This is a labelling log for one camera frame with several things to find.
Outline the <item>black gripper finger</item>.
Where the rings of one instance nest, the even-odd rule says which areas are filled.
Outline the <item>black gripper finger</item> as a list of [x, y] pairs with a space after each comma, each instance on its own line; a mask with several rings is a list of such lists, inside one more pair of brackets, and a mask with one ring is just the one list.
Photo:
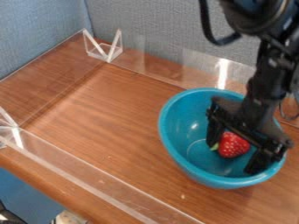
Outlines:
[[222, 120], [215, 118], [214, 116], [210, 116], [207, 127], [207, 145], [210, 147], [212, 147], [219, 142], [224, 129], [226, 126]]
[[250, 175], [259, 174], [275, 161], [276, 154], [271, 150], [258, 148], [247, 162], [244, 173]]

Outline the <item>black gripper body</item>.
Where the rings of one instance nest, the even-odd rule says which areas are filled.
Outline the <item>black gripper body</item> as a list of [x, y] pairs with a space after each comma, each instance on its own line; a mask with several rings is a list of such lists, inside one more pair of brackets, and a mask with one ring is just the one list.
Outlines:
[[294, 142], [276, 125], [270, 105], [256, 103], [246, 98], [243, 101], [214, 96], [207, 109], [207, 118], [220, 119], [226, 129], [244, 140], [250, 146], [267, 149], [280, 161]]

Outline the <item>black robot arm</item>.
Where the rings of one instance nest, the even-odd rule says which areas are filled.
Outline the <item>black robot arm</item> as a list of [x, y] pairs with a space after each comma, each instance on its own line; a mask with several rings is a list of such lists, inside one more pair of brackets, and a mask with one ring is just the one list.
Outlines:
[[207, 144], [212, 146], [231, 130], [256, 146], [244, 172], [258, 174], [282, 160], [294, 142], [280, 130], [274, 113], [289, 94], [299, 92], [299, 0], [219, 0], [234, 32], [215, 38], [208, 1], [200, 2], [206, 39], [224, 46], [248, 35], [260, 39], [256, 71], [242, 101], [215, 96], [207, 110]]

